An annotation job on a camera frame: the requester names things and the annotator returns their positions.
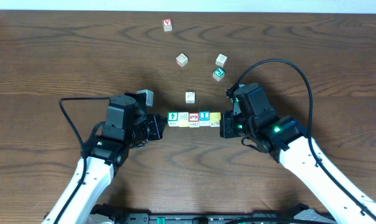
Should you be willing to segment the plain beige wooden block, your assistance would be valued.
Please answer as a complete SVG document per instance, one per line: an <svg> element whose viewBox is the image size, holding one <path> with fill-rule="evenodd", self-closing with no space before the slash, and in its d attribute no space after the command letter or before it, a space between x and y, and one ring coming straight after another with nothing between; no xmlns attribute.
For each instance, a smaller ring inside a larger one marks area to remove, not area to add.
<svg viewBox="0 0 376 224"><path fill-rule="evenodd" d="M189 127L189 112L178 112L178 126L180 128Z"/></svg>

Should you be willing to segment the blue letter I block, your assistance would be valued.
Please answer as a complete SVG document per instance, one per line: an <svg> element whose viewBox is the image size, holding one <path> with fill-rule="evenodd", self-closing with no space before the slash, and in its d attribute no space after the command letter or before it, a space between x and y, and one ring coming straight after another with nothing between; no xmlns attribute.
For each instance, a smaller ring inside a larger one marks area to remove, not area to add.
<svg viewBox="0 0 376 224"><path fill-rule="evenodd" d="M210 126L210 112L209 111L199 112L199 125L201 127Z"/></svg>

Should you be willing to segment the yellow top wooden block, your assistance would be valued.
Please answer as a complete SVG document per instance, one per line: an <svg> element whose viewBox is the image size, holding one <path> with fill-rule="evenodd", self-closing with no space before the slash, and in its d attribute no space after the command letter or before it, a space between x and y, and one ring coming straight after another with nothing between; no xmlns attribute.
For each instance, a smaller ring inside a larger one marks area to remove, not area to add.
<svg viewBox="0 0 376 224"><path fill-rule="evenodd" d="M212 128L220 127L221 113L210 112L209 120Z"/></svg>

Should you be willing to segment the green number 5 block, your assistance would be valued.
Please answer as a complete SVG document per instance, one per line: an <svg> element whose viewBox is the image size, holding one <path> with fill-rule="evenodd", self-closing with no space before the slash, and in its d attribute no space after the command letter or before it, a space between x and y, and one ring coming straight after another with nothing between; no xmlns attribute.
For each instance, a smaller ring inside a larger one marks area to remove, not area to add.
<svg viewBox="0 0 376 224"><path fill-rule="evenodd" d="M167 123L169 127L179 127L178 112L168 112Z"/></svg>

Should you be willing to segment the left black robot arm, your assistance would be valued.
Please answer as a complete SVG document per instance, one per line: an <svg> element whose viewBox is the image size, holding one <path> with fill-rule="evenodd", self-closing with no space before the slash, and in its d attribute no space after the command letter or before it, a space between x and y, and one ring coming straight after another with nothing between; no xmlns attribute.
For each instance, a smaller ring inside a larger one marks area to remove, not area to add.
<svg viewBox="0 0 376 224"><path fill-rule="evenodd" d="M129 151L163 137L167 118L147 112L153 100L150 90L106 98L106 119L94 125L86 141L77 137L81 157L75 173L44 223L84 223Z"/></svg>

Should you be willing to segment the red number 3 block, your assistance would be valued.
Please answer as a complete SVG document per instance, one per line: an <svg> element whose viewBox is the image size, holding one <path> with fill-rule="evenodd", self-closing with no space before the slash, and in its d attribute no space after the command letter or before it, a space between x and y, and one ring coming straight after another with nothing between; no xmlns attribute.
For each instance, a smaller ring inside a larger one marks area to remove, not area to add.
<svg viewBox="0 0 376 224"><path fill-rule="evenodd" d="M190 128L198 128L199 125L199 113L189 113L188 122Z"/></svg>

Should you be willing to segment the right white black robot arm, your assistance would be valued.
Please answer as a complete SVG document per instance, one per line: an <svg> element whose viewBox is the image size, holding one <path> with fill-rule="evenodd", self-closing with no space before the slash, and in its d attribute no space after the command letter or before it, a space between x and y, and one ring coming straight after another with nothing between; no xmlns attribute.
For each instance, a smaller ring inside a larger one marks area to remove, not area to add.
<svg viewBox="0 0 376 224"><path fill-rule="evenodd" d="M297 176L338 223L376 223L376 202L356 187L324 154L293 117L273 111L245 117L227 111L222 138L240 137L244 146L269 154Z"/></svg>

